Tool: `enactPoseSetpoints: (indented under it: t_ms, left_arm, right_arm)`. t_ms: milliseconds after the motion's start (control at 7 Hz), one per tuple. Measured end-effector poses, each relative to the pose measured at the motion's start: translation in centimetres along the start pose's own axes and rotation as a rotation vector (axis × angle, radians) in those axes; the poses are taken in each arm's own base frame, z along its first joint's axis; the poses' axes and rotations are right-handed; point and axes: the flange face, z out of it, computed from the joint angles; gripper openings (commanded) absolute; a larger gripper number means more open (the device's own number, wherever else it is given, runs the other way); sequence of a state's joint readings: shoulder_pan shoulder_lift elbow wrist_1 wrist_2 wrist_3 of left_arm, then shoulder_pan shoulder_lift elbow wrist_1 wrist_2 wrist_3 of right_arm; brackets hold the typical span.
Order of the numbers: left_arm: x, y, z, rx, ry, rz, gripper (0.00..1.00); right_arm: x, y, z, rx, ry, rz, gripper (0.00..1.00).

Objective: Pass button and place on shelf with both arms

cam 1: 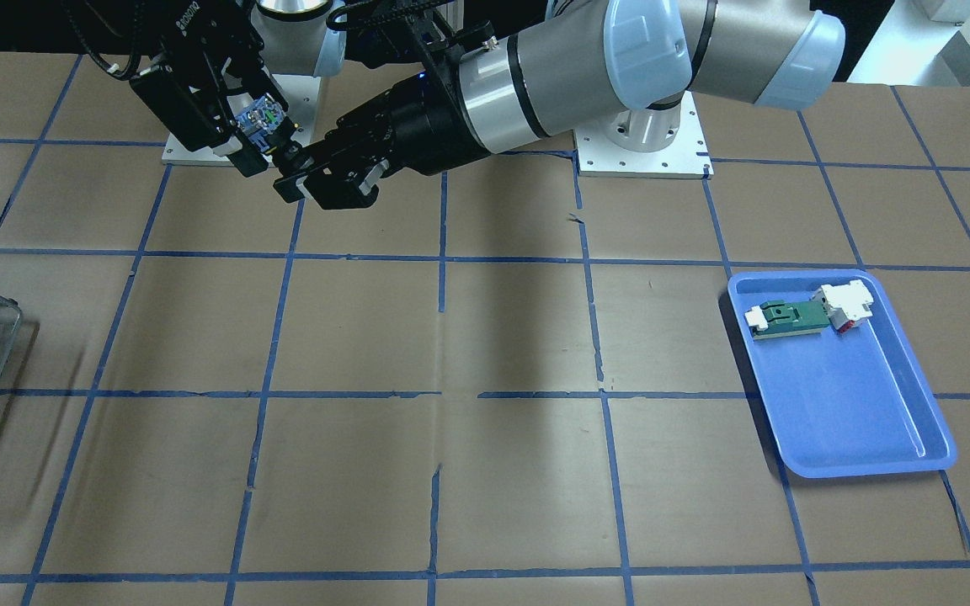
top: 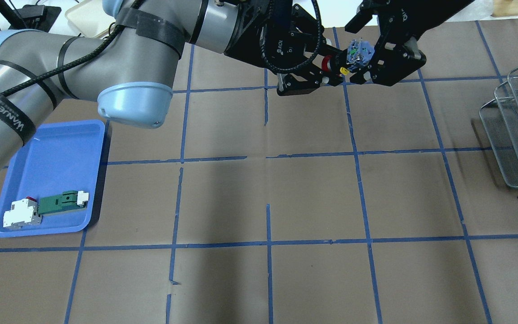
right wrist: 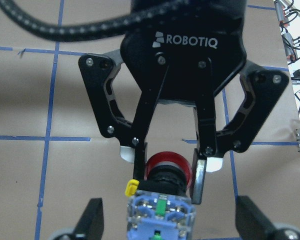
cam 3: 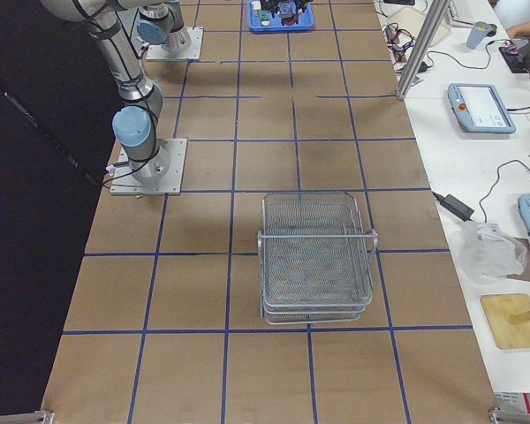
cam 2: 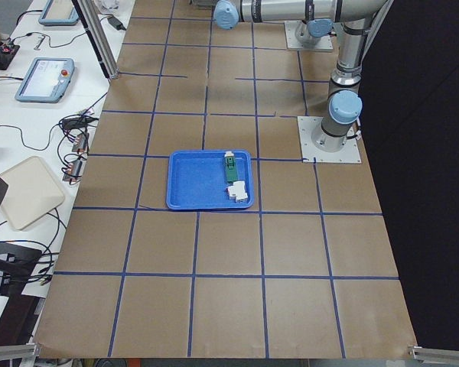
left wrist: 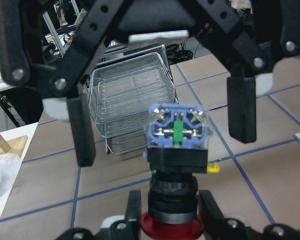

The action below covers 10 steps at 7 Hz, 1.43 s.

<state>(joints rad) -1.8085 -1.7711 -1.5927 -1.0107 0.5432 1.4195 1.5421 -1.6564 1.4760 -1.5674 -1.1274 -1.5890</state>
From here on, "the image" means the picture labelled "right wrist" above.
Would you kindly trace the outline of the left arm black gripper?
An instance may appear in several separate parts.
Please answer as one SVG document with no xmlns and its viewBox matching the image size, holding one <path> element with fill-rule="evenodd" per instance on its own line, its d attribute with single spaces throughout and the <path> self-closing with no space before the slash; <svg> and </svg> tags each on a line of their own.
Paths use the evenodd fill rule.
<svg viewBox="0 0 300 240">
<path fill-rule="evenodd" d="M 127 33 L 120 53 L 143 95 L 212 105 L 246 64 L 244 0 L 198 0 L 195 11 Z"/>
</svg>

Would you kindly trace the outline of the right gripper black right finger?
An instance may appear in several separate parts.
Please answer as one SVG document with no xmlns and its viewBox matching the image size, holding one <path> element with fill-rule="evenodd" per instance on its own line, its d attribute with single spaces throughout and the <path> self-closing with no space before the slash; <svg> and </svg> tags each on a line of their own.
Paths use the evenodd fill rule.
<svg viewBox="0 0 300 240">
<path fill-rule="evenodd" d="M 242 240 L 279 240 L 280 231 L 245 195 L 238 195 L 235 203 L 235 227 Z"/>
</svg>

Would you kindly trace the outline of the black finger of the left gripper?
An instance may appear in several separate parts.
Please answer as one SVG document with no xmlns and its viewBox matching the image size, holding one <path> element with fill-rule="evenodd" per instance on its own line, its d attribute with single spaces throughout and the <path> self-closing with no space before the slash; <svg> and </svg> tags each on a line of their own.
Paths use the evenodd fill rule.
<svg viewBox="0 0 300 240">
<path fill-rule="evenodd" d="M 112 82 L 119 73 L 123 60 L 119 51 L 106 54 L 88 53 L 78 60 L 78 66 L 88 98 L 101 135 L 117 138 L 120 143 L 121 158 L 133 163 L 133 178 L 145 177 L 147 143 L 145 141 L 150 123 L 166 80 L 169 67 L 157 62 L 155 70 L 146 68 L 141 80 L 141 96 L 134 120 L 125 119 L 118 108 Z"/>
<path fill-rule="evenodd" d="M 289 77 L 280 70 L 268 70 L 246 61 L 239 72 L 244 99 L 233 119 L 222 130 L 216 130 L 215 105 L 211 100 L 205 115 L 195 109 L 197 146 L 193 152 L 191 202 L 202 202 L 208 161 L 221 160 L 228 151 L 245 152 L 267 120 L 288 86 Z"/>
</svg>

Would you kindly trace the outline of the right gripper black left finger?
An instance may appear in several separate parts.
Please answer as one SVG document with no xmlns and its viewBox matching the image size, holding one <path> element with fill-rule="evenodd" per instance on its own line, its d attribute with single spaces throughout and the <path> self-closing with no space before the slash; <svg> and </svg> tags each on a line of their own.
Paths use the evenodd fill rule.
<svg viewBox="0 0 300 240">
<path fill-rule="evenodd" d="M 101 240 L 104 233 L 102 198 L 91 198 L 74 230 L 74 240 Z"/>
</svg>

